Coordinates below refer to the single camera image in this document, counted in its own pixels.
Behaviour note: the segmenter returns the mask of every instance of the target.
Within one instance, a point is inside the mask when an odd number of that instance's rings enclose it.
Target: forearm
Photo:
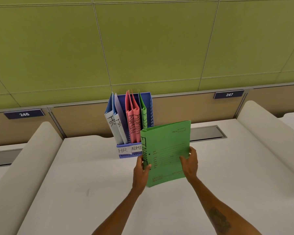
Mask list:
[[[217,234],[260,235],[249,222],[215,197],[198,178],[188,181],[194,188]]]
[[[128,196],[92,235],[121,235],[138,196],[139,193],[131,190]]]

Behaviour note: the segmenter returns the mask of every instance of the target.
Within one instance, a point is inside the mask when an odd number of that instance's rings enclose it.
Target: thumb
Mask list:
[[[148,174],[150,168],[151,168],[151,164],[147,165],[146,168],[144,169],[144,172]]]
[[[183,156],[180,156],[180,161],[181,161],[181,164],[182,164],[182,166],[184,165],[184,163],[186,162],[186,159],[185,159],[185,157],[183,157]]]

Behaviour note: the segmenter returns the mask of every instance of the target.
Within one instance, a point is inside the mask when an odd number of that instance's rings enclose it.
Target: green folder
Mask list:
[[[141,130],[144,167],[151,164],[148,187],[185,177],[180,156],[189,156],[190,134],[190,120]]]
[[[142,115],[142,120],[143,120],[143,129],[147,128],[147,108],[143,102],[142,96],[140,94],[140,91],[138,90],[139,94],[139,102],[141,106],[141,115]]]

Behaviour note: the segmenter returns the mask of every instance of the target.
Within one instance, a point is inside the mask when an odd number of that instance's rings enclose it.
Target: hand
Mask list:
[[[183,156],[180,156],[182,163],[182,169],[184,175],[188,181],[197,178],[197,169],[198,169],[198,160],[197,153],[193,147],[189,147],[189,158],[185,159]]]
[[[147,184],[148,180],[148,173],[151,168],[151,164],[147,165],[145,170],[143,169],[143,156],[137,157],[136,166],[134,168],[134,175],[133,175],[133,188],[134,192],[138,193],[140,195],[143,190],[145,189],[145,186]]]

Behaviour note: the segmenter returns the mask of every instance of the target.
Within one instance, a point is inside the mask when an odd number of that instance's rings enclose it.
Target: blue sign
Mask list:
[[[243,93],[244,93],[244,90],[216,92],[215,95],[214,95],[214,99],[239,97],[239,96],[242,96]]]
[[[41,109],[38,109],[38,110],[22,110],[22,111],[4,112],[4,115],[9,120],[14,120],[14,119],[44,116],[45,114],[43,113]]]

